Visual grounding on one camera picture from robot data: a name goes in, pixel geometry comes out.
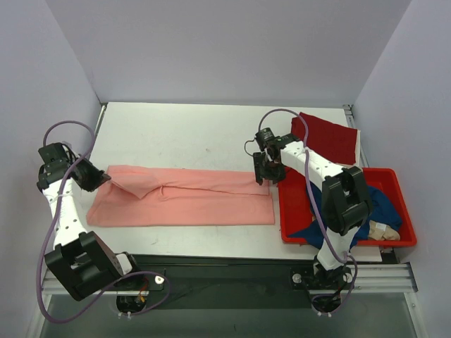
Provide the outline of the pink t shirt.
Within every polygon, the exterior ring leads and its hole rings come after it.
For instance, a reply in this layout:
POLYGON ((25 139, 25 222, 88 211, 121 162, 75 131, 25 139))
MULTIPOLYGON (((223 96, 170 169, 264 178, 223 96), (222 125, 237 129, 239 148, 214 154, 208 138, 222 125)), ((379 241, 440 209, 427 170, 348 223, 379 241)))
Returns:
POLYGON ((111 165, 87 223, 97 227, 273 225, 268 184, 239 171, 111 165))

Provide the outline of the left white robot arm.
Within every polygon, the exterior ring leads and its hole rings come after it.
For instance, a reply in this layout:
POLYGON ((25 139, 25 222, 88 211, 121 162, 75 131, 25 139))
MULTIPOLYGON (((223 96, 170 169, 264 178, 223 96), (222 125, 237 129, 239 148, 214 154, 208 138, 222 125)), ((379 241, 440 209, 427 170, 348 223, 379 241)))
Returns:
POLYGON ((78 159, 73 151, 58 142, 38 152, 44 164, 37 187, 56 219, 53 249, 44 255, 48 269, 76 301, 115 280, 125 289, 138 288, 143 274, 134 258, 126 252, 114 253, 95 232, 87 231, 86 217, 81 214, 81 191, 93 192, 111 177, 83 159, 63 181, 67 169, 78 159))

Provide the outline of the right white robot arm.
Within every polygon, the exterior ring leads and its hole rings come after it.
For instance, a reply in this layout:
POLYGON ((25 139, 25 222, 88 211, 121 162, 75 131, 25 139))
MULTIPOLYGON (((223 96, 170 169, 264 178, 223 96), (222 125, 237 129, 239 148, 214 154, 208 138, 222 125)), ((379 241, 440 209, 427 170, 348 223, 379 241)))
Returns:
POLYGON ((275 136, 271 129, 264 128, 255 134, 255 140, 260 149, 252 154, 258 184, 284 180, 286 168, 304 176, 323 233, 312 278, 318 286, 329 287, 338 278, 337 269, 350 259, 354 236, 373 212, 363 171, 329 161, 293 134, 275 136))

